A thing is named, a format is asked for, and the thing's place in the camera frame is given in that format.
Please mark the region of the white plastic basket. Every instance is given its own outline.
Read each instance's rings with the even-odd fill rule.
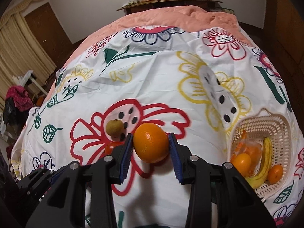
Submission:
[[[272,166],[281,164],[284,173],[279,182],[273,185],[263,183],[261,187],[255,190],[256,194],[265,200],[274,195],[288,176],[291,158],[291,132],[290,127],[284,116],[270,114],[269,116],[256,116],[241,120],[231,134],[230,147],[228,148],[227,161],[230,161],[231,152],[241,140],[243,130],[247,132],[247,138],[263,145],[265,137],[269,137],[272,142]],[[257,165],[254,175],[258,172],[260,163]]]

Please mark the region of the plastic bag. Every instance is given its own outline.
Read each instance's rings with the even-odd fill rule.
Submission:
[[[234,149],[230,162],[232,162],[236,156],[241,153],[246,153],[251,158],[251,165],[248,173],[248,177],[252,176],[255,171],[255,168],[259,164],[261,157],[262,157],[262,145],[247,139],[246,131],[243,131],[242,138],[238,143],[237,147]]]

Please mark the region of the yellow banana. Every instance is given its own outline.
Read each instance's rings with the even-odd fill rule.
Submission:
[[[246,177],[247,182],[253,189],[259,188],[266,180],[272,164],[272,143],[269,137],[263,142],[262,162],[259,172],[254,177]]]

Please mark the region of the curtain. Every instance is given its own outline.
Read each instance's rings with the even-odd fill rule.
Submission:
[[[0,19],[0,110],[7,90],[15,85],[13,76],[33,70],[36,81],[43,84],[56,68],[20,13],[31,1],[24,0]]]

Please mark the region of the bed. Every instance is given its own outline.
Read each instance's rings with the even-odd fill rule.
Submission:
[[[292,143],[285,181],[264,205],[279,226],[301,198],[304,140],[284,83],[234,15],[196,6],[127,15],[88,36],[56,77],[13,148],[19,179],[42,166],[96,162],[113,141],[105,133],[112,119],[125,126],[116,140],[153,122],[221,165],[234,128],[265,109],[286,119]],[[134,153],[112,190],[120,227],[184,227],[190,189],[177,183],[170,160],[148,165]],[[89,190],[86,202],[90,226]]]

